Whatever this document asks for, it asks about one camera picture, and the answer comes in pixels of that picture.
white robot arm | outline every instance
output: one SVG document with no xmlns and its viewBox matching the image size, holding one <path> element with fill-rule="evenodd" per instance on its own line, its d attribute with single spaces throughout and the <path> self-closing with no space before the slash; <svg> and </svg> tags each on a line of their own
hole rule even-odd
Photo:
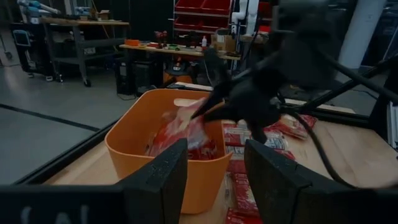
<svg viewBox="0 0 398 224">
<path fill-rule="evenodd" d="M 246 10 L 248 12 L 248 19 L 246 23 L 246 34 L 252 35 L 256 26 L 257 12 L 259 7 L 259 0 L 239 0 L 239 12 L 233 12 L 231 16 L 231 32 L 236 34 L 238 31 L 238 22 L 246 17 Z"/>
<path fill-rule="evenodd" d="M 236 34 L 238 31 L 238 20 L 244 19 L 246 16 L 246 9 L 248 6 L 248 0 L 240 0 L 239 1 L 239 12 L 233 12 L 231 16 L 232 27 L 231 32 Z"/>
<path fill-rule="evenodd" d="M 246 34 L 253 35 L 256 28 L 257 12 L 259 10 L 259 0 L 249 0 L 248 19 L 246 21 Z"/>
</svg>

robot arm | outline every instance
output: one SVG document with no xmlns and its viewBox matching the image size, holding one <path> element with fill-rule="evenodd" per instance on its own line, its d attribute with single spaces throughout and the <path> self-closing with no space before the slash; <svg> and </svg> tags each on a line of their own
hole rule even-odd
<svg viewBox="0 0 398 224">
<path fill-rule="evenodd" d="M 38 1 L 18 0 L 18 5 L 25 7 L 28 11 L 38 12 L 40 14 L 49 12 L 51 14 L 61 14 L 58 9 L 51 8 Z"/>
<path fill-rule="evenodd" d="M 236 34 L 237 31 L 238 31 L 238 20 L 242 20 L 246 16 L 247 7 L 248 7 L 248 0 L 240 0 L 239 1 L 239 12 L 233 12 L 232 13 L 232 16 L 231 16 L 231 21 L 232 21 L 231 31 L 232 31 L 233 34 Z"/>
<path fill-rule="evenodd" d="M 232 21 L 231 32 L 233 34 L 237 33 L 238 21 L 246 17 L 246 10 L 247 10 L 248 21 L 246 23 L 246 35 L 252 35 L 254 32 L 254 28 L 256 26 L 258 7 L 259 7 L 259 0 L 240 0 L 239 12 L 233 12 L 231 16 L 231 21 Z"/>
</svg>

plastic wrapper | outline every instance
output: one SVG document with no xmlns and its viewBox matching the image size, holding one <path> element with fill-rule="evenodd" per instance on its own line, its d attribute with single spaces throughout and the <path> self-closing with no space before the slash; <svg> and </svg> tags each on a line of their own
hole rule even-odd
<svg viewBox="0 0 398 224">
<path fill-rule="evenodd" d="M 276 152 L 284 155 L 285 157 L 294 160 L 295 157 L 292 152 L 283 149 L 275 149 Z M 232 152 L 231 160 L 229 161 L 227 171 L 233 173 L 246 173 L 246 167 L 244 165 L 244 147 L 243 146 L 226 146 L 226 152 Z"/>
<path fill-rule="evenodd" d="M 236 210 L 249 217 L 260 217 L 246 174 L 233 174 Z"/>
<path fill-rule="evenodd" d="M 243 122 L 239 124 L 224 123 L 223 129 L 227 153 L 233 153 L 227 171 L 245 174 L 244 144 L 247 139 L 252 139 L 251 133 Z M 266 146 L 275 149 L 289 159 L 295 160 L 293 154 L 287 150 L 287 141 L 280 131 L 274 128 L 264 128 L 264 133 L 267 136 Z"/>
<path fill-rule="evenodd" d="M 227 146 L 244 146 L 247 139 L 252 139 L 251 132 L 239 124 L 223 124 L 224 140 Z M 287 149 L 287 141 L 283 134 L 272 128 L 264 128 L 267 136 L 266 146 L 273 149 Z"/>
<path fill-rule="evenodd" d="M 189 106 L 164 114 L 163 124 L 157 132 L 149 150 L 149 156 L 157 156 L 180 138 L 188 139 L 188 158 L 193 160 L 215 159 L 216 145 L 203 125 L 203 117 L 191 120 L 191 116 L 204 102 L 200 99 Z"/>
<path fill-rule="evenodd" d="M 315 123 L 318 121 L 313 116 L 300 116 L 311 128 L 313 128 Z M 283 115 L 281 119 L 273 124 L 271 127 L 278 129 L 279 131 L 282 131 L 284 134 L 287 134 L 289 136 L 297 137 L 300 139 L 308 138 L 308 133 L 307 130 L 305 130 L 304 126 L 299 121 L 297 121 L 297 119 L 287 114 Z"/>
<path fill-rule="evenodd" d="M 226 214 L 225 224 L 262 224 L 260 218 L 245 217 L 236 210 L 229 208 Z"/>
</svg>

cardboard box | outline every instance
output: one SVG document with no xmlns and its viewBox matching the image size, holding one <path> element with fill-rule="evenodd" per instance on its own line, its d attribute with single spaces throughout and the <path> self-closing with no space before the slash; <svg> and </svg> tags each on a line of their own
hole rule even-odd
<svg viewBox="0 0 398 224">
<path fill-rule="evenodd" d="M 211 46 L 216 50 L 224 50 L 226 52 L 235 52 L 236 41 L 231 35 L 211 35 Z"/>
<path fill-rule="evenodd" d="M 98 18 L 102 21 L 107 21 L 109 20 L 109 14 L 109 10 L 101 10 L 101 12 L 98 13 Z"/>
</svg>

red storage bin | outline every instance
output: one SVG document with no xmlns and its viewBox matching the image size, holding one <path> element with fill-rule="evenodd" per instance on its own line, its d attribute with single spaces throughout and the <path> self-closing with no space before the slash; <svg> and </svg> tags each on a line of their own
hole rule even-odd
<svg viewBox="0 0 398 224">
<path fill-rule="evenodd" d="M 201 6 L 203 13 L 229 15 L 231 0 L 205 0 Z"/>
<path fill-rule="evenodd" d="M 197 17 L 190 16 L 179 16 L 174 21 L 174 27 L 178 29 L 199 29 L 202 25 L 202 21 Z"/>
<path fill-rule="evenodd" d="M 179 0 L 175 5 L 177 12 L 195 12 L 201 13 L 201 5 L 204 0 Z"/>
<path fill-rule="evenodd" d="M 208 17 L 203 18 L 201 30 L 215 32 L 219 28 L 228 27 L 228 18 Z"/>
<path fill-rule="evenodd" d="M 259 32 L 260 33 L 269 33 L 271 31 L 270 26 L 259 26 Z"/>
<path fill-rule="evenodd" d="M 258 14 L 263 18 L 271 18 L 272 17 L 271 5 L 268 2 L 260 2 Z"/>
</svg>

